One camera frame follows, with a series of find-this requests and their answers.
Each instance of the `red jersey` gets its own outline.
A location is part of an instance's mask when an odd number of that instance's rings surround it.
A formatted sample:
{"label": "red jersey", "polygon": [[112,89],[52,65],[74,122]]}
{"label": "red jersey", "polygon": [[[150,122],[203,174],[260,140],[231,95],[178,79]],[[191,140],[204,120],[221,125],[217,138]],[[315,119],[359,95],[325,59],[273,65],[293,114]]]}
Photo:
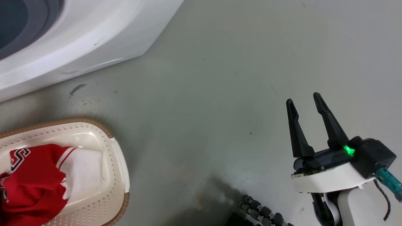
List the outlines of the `red jersey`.
{"label": "red jersey", "polygon": [[60,166],[74,150],[47,144],[10,152],[11,168],[0,175],[0,226],[41,226],[67,203]]}

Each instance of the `led indicator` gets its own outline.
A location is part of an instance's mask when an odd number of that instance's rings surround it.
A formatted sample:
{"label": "led indicator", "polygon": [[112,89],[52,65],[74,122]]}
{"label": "led indicator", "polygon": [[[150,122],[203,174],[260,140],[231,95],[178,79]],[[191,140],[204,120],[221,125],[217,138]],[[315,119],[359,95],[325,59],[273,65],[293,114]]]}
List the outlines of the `led indicator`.
{"label": "led indicator", "polygon": [[350,148],[348,146],[345,146],[343,148],[348,152],[348,155],[353,155],[353,153],[355,152],[354,149],[352,149],[352,148]]}

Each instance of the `washing machine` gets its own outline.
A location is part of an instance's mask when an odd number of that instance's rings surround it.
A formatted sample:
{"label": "washing machine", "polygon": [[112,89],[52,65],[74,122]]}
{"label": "washing machine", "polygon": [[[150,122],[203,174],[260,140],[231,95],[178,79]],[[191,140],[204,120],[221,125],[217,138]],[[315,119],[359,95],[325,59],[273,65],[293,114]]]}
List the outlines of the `washing machine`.
{"label": "washing machine", "polygon": [[144,54],[183,0],[0,0],[0,101]]}

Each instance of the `black cable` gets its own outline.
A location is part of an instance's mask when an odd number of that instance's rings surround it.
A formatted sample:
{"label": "black cable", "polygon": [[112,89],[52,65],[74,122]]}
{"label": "black cable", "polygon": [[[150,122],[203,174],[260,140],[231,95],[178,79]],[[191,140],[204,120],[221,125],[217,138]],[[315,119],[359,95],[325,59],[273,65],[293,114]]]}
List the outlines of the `black cable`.
{"label": "black cable", "polygon": [[385,216],[383,218],[384,221],[386,221],[388,219],[388,217],[390,216],[390,213],[391,213],[391,203],[390,203],[390,200],[388,199],[388,196],[385,194],[385,192],[379,186],[377,179],[374,179],[374,184],[378,188],[378,190],[381,192],[381,194],[384,196],[385,200],[387,200],[388,210],[387,210],[387,213],[385,214]]}

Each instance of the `laundry basket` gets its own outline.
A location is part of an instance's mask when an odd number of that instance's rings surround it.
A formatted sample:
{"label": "laundry basket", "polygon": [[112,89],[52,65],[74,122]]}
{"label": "laundry basket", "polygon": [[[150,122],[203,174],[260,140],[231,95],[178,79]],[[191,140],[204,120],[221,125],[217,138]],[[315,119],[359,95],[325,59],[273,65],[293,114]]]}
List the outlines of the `laundry basket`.
{"label": "laundry basket", "polygon": [[14,149],[58,144],[102,152],[100,187],[72,194],[64,209],[45,226],[112,226],[124,214],[130,193],[127,165],[119,143],[101,123],[63,119],[0,134],[0,172],[10,166]]}

